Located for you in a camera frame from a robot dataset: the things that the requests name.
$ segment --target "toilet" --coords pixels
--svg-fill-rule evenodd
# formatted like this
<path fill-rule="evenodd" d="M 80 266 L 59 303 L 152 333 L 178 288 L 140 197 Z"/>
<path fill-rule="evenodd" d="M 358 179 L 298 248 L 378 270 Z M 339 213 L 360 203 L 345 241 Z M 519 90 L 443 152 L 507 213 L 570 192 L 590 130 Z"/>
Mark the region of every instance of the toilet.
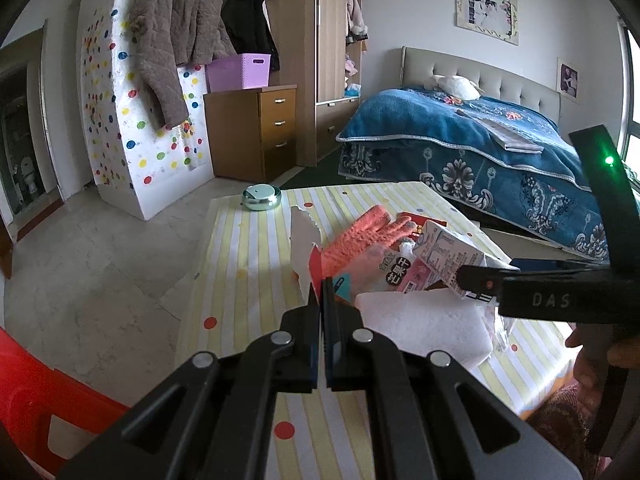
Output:
<path fill-rule="evenodd" d="M 33 167 L 33 161 L 30 156 L 23 158 L 20 163 L 20 172 L 24 179 L 24 183 L 29 188 L 29 194 L 34 195 L 38 193 L 38 186 L 36 185 L 36 173 Z"/>

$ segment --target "wooden drawer cabinet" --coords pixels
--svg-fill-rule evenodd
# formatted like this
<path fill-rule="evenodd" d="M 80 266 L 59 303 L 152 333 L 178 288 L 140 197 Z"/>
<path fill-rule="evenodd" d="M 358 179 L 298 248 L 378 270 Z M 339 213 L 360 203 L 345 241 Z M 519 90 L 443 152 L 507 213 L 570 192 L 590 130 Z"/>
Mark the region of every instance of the wooden drawer cabinet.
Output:
<path fill-rule="evenodd" d="M 316 105 L 316 158 L 320 160 L 336 148 L 335 136 L 347 125 L 358 109 L 359 98 Z"/>
<path fill-rule="evenodd" d="M 270 182 L 296 164 L 296 86 L 204 95 L 213 173 Z"/>

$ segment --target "metal tin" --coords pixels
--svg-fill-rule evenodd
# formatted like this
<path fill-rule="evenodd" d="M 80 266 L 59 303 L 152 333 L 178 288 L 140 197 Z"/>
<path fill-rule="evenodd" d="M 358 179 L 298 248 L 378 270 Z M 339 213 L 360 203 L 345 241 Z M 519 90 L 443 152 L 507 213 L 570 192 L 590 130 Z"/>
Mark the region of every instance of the metal tin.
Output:
<path fill-rule="evenodd" d="M 242 205 L 252 211 L 267 211 L 280 205 L 282 193 L 280 188 L 271 184 L 256 184 L 242 192 Z"/>

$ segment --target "wardrobe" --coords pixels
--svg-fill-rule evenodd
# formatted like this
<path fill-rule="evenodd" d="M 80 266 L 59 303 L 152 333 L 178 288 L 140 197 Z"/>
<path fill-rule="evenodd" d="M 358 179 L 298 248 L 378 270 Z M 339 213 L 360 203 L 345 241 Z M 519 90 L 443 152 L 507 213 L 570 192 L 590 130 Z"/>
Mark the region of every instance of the wardrobe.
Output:
<path fill-rule="evenodd" d="M 267 0 L 267 9 L 280 54 L 269 85 L 297 85 L 296 161 L 315 166 L 339 148 L 335 136 L 358 108 L 359 97 L 344 96 L 344 55 L 358 70 L 349 83 L 359 84 L 362 42 L 346 45 L 346 0 Z"/>

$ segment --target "bed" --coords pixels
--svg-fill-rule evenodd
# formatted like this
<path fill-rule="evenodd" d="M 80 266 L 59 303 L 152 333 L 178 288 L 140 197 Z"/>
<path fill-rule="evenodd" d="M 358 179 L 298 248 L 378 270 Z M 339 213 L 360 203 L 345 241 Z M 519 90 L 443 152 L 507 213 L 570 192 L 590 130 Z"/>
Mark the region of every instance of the bed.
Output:
<path fill-rule="evenodd" d="M 433 75 L 464 76 L 484 95 L 460 102 L 425 91 Z M 409 47 L 402 49 L 400 88 L 370 97 L 338 134 L 341 176 L 422 181 L 456 204 L 588 258 L 607 257 L 595 197 L 575 150 L 558 135 L 556 91 L 477 61 Z M 506 152 L 468 112 L 508 118 L 542 153 Z"/>

